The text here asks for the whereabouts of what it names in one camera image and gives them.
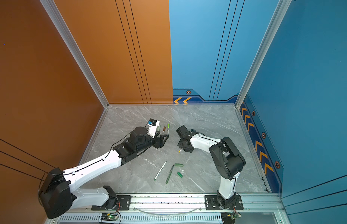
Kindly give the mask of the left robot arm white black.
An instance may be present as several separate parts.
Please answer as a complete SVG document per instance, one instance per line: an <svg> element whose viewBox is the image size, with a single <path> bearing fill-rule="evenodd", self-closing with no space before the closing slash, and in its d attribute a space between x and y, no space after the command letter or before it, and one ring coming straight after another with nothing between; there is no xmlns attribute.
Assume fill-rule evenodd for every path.
<svg viewBox="0 0 347 224"><path fill-rule="evenodd" d="M55 168L49 171L38 191L39 202L47 218L54 219L70 209L86 206L93 210L117 210L118 197L110 186L97 189L81 189L81 186L109 170L123 166L150 147L163 147L168 138L168 134L161 134L160 131L149 133L147 128L137 127L122 143L114 144L104 155L70 169Z"/></svg>

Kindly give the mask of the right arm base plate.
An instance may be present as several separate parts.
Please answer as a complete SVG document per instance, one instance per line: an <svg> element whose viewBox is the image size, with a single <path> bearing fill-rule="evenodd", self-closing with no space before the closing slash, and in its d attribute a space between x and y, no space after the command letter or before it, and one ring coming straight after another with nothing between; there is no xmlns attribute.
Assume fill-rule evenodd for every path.
<svg viewBox="0 0 347 224"><path fill-rule="evenodd" d="M224 199L219 195L206 195L205 206L206 210L230 210L230 211L242 211L244 209L243 201L239 194L234 194L229 199Z"/></svg>

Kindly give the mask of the left aluminium corner post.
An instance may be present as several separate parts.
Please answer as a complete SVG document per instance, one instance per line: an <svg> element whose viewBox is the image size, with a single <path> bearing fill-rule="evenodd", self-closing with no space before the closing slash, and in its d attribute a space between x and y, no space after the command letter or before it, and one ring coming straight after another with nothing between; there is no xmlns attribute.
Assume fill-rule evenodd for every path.
<svg viewBox="0 0 347 224"><path fill-rule="evenodd" d="M64 18L62 17L56 3L50 0L40 0L40 2L44 7L46 13L48 14L49 18L51 19L52 23L54 24L55 28L59 32L67 48L69 49L71 55L75 59L77 65L79 66L85 78L87 79L92 90L94 91L100 103L102 104L103 108L107 109L110 104L106 96L104 95L83 53L81 52L74 36L72 35L69 27L67 26Z"/></svg>

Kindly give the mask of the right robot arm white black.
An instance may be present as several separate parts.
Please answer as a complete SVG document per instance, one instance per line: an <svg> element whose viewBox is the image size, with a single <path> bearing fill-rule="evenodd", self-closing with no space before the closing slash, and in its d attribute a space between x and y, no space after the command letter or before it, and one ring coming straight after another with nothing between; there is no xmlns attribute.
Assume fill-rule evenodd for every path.
<svg viewBox="0 0 347 224"><path fill-rule="evenodd" d="M208 200L207 209L243 210L243 202L236 192L236 186L246 161L233 141L229 137L211 138L193 129L189 131L185 126L179 127L176 132L180 137L180 149L189 153L195 149L210 153L221 176L216 196Z"/></svg>

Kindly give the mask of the right green circuit board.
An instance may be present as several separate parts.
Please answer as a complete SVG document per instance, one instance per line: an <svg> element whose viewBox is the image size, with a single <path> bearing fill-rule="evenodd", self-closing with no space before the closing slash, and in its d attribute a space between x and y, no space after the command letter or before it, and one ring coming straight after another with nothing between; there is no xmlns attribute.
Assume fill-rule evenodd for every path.
<svg viewBox="0 0 347 224"><path fill-rule="evenodd" d="M221 220L223 224L235 224L238 218L241 218L240 213L221 213Z"/></svg>

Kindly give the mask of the left green circuit board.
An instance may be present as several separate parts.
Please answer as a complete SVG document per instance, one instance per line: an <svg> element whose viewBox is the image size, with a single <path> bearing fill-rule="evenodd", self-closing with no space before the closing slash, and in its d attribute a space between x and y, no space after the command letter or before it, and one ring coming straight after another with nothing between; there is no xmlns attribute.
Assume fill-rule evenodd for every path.
<svg viewBox="0 0 347 224"><path fill-rule="evenodd" d="M102 213L100 217L101 224L120 224L121 218L118 213Z"/></svg>

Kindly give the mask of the green circuit board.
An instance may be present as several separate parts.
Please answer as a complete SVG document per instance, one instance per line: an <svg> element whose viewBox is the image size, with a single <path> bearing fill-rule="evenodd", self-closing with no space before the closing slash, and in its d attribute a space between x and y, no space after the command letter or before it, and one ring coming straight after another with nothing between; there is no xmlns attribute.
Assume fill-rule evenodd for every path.
<svg viewBox="0 0 347 224"><path fill-rule="evenodd" d="M241 218L240 213L221 213L221 220L223 224L235 224L238 218Z"/></svg>
<svg viewBox="0 0 347 224"><path fill-rule="evenodd" d="M121 218L118 213L102 213L100 217L101 224L120 224Z"/></svg>

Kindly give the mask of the aluminium corner post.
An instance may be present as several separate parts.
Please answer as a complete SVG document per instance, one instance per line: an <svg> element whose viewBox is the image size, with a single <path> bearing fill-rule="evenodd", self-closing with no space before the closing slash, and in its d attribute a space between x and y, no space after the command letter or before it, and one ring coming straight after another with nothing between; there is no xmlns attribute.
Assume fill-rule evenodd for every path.
<svg viewBox="0 0 347 224"><path fill-rule="evenodd" d="M292 0L280 0L272 15L272 18L268 24L266 32L262 38L256 56L252 62L252 65L247 73L247 76L243 82L242 88L239 92L235 106L239 109L257 75L257 72L271 46L271 43L286 15L286 12L291 4Z"/></svg>
<svg viewBox="0 0 347 224"><path fill-rule="evenodd" d="M77 65L79 66L85 78L87 79L92 90L94 91L100 103L102 104L103 108L107 109L110 104L106 96L104 95L83 53L81 52L74 36L72 35L69 27L67 26L64 18L62 17L56 3L50 0L40 0L40 2L44 7L46 13L48 14L49 18L51 19L52 23L54 24L55 28L59 32L67 48L69 49L71 55L75 59Z"/></svg>

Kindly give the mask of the white pen green tip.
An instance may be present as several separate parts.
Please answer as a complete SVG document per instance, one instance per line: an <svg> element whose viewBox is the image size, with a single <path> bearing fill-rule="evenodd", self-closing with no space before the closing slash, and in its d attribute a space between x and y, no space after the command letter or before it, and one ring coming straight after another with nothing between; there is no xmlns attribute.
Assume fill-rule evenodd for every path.
<svg viewBox="0 0 347 224"><path fill-rule="evenodd" d="M162 170L164 169L165 165L167 164L167 161L165 161L163 163L163 165L161 166L161 168L159 169L158 173L156 174L155 178L154 178L154 181L157 180L157 178L159 177L160 173L162 172Z"/></svg>

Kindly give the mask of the right aluminium corner post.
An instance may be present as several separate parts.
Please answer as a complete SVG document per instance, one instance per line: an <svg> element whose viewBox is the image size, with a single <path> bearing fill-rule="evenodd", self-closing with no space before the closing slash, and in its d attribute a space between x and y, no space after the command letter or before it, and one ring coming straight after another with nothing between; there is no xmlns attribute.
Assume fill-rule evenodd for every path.
<svg viewBox="0 0 347 224"><path fill-rule="evenodd" d="M252 62L252 65L247 73L247 76L243 82L242 88L239 92L235 106L239 109L257 75L257 72L271 46L271 43L286 15L286 12L291 4L292 0L280 0L272 15L272 18L268 24L266 32L262 38L256 56Z"/></svg>

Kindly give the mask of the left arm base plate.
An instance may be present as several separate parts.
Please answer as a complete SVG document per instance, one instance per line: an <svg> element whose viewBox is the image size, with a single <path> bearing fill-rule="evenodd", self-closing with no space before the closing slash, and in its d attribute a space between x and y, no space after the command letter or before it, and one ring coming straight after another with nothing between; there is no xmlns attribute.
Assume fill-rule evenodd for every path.
<svg viewBox="0 0 347 224"><path fill-rule="evenodd" d="M131 195L109 197L102 206L91 207L92 211L128 211L131 204Z"/></svg>

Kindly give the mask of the aluminium front rail frame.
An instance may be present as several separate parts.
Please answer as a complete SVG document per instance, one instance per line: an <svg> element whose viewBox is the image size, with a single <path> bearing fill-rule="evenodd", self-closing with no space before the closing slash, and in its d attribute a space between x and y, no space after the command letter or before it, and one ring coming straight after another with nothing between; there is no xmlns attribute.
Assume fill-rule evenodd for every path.
<svg viewBox="0 0 347 224"><path fill-rule="evenodd" d="M132 194L128 211L71 209L46 224L100 224L102 213L118 213L120 224L222 224L221 213L240 213L235 224L289 224L277 194L241 193L242 211L206 210L209 193Z"/></svg>

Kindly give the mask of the dark green capped pen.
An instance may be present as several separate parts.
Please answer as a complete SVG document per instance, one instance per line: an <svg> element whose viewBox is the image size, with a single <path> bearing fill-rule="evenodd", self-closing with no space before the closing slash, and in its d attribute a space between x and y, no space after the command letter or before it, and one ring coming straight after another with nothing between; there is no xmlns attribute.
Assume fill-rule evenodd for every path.
<svg viewBox="0 0 347 224"><path fill-rule="evenodd" d="M170 177L171 177L171 174L172 174L172 172L173 172L174 167L183 167L183 166L184 166L184 165L181 164L181 163L174 163L174 164L172 165L170 171L169 171L169 174L168 174L168 177L167 177L167 179L166 179L166 183L165 183L165 184L168 184L168 182L169 182L169 180L170 180Z"/></svg>

